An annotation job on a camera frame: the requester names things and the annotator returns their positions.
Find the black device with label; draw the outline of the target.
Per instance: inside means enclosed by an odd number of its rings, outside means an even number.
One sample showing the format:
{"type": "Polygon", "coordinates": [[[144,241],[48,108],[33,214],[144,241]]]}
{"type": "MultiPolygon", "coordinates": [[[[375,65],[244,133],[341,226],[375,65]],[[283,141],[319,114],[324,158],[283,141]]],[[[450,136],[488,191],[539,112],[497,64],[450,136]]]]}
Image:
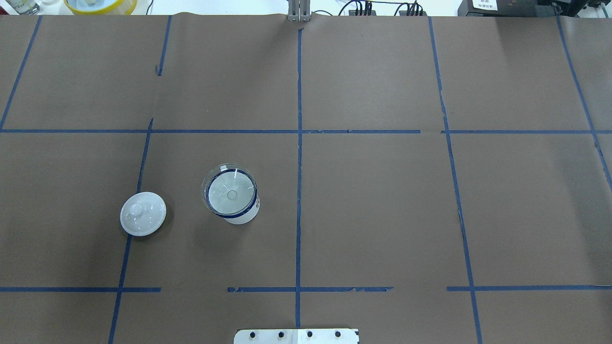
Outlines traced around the black device with label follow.
{"type": "Polygon", "coordinates": [[[457,9],[459,17],[555,17],[557,11],[551,5],[541,5],[537,0],[462,0],[457,9]]]}

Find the white ceramic lid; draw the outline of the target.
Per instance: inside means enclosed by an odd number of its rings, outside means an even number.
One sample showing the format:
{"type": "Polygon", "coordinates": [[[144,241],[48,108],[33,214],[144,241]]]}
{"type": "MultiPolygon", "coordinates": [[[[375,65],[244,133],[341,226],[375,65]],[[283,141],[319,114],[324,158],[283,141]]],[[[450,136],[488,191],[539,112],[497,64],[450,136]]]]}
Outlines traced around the white ceramic lid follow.
{"type": "Polygon", "coordinates": [[[152,192],[134,194],[120,210],[120,224],[126,233],[145,237],[159,229],[167,214],[161,196],[152,192]]]}

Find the left black connector block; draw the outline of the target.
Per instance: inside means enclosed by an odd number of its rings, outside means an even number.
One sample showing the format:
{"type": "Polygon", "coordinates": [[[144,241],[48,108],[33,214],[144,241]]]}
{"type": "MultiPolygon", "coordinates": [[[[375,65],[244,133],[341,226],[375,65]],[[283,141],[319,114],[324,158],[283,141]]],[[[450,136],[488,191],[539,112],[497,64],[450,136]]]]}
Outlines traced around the left black connector block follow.
{"type": "Polygon", "coordinates": [[[353,17],[372,17],[375,15],[373,1],[350,0],[342,8],[342,12],[353,17]]]}

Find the grey aluminium post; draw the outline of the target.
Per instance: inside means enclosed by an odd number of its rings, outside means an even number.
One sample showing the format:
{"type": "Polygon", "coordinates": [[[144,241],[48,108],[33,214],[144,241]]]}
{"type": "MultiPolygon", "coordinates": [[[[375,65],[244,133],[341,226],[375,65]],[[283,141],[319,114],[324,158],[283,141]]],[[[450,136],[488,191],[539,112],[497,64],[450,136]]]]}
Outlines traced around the grey aluminium post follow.
{"type": "Polygon", "coordinates": [[[310,0],[287,0],[289,22],[309,22],[312,19],[310,0]]]}

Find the yellow rimmed bowl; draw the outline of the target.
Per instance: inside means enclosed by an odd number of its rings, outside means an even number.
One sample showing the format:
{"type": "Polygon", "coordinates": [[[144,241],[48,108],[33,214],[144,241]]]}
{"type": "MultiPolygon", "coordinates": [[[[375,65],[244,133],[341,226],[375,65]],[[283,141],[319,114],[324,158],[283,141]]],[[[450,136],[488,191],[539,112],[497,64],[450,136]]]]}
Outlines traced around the yellow rimmed bowl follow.
{"type": "Polygon", "coordinates": [[[131,15],[137,0],[64,0],[75,15],[131,15]]]}

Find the black connector block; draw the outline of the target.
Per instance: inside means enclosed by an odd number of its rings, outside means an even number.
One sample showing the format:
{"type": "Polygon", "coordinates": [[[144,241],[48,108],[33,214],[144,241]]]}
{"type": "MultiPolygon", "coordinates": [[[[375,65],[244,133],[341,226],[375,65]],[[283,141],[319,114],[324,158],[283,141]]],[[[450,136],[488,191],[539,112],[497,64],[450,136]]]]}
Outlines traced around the black connector block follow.
{"type": "Polygon", "coordinates": [[[373,1],[350,0],[342,8],[342,12],[353,17],[372,17],[375,15],[373,1]]]}
{"type": "Polygon", "coordinates": [[[426,11],[424,11],[423,7],[415,1],[412,3],[402,3],[400,4],[395,12],[395,15],[399,17],[426,17],[426,11]]]}

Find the right black connector block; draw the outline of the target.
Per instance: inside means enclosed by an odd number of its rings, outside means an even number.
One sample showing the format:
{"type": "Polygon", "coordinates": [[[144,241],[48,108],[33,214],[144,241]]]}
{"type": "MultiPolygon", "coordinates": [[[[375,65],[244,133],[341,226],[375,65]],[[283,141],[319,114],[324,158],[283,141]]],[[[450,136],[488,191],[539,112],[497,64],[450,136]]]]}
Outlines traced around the right black connector block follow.
{"type": "Polygon", "coordinates": [[[415,1],[412,3],[402,3],[400,4],[395,12],[395,15],[399,17],[426,17],[426,11],[424,11],[423,7],[415,1]]]}

